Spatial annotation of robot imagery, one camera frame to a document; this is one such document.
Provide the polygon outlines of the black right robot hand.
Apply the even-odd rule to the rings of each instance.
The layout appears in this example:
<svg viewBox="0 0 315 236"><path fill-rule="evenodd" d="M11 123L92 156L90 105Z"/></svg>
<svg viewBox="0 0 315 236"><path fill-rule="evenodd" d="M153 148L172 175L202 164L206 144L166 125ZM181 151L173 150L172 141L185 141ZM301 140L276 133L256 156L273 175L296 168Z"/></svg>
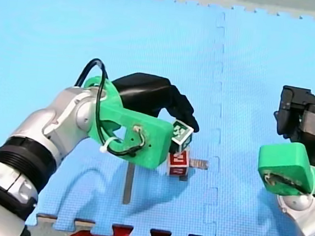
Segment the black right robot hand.
<svg viewBox="0 0 315 236"><path fill-rule="evenodd" d="M312 91L285 85L274 116L277 133L291 142L302 143L310 164L315 166L315 95Z"/></svg>

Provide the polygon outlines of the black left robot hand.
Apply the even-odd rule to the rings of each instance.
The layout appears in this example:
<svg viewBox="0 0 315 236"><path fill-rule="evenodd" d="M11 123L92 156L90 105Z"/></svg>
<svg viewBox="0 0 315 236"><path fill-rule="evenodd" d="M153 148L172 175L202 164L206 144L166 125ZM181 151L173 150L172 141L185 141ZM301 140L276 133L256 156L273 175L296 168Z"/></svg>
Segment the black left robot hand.
<svg viewBox="0 0 315 236"><path fill-rule="evenodd" d="M123 107L151 117L158 117L162 109L182 121L194 132L199 125L189 99L180 93L169 79L147 73L133 73L113 80L120 94Z"/></svg>

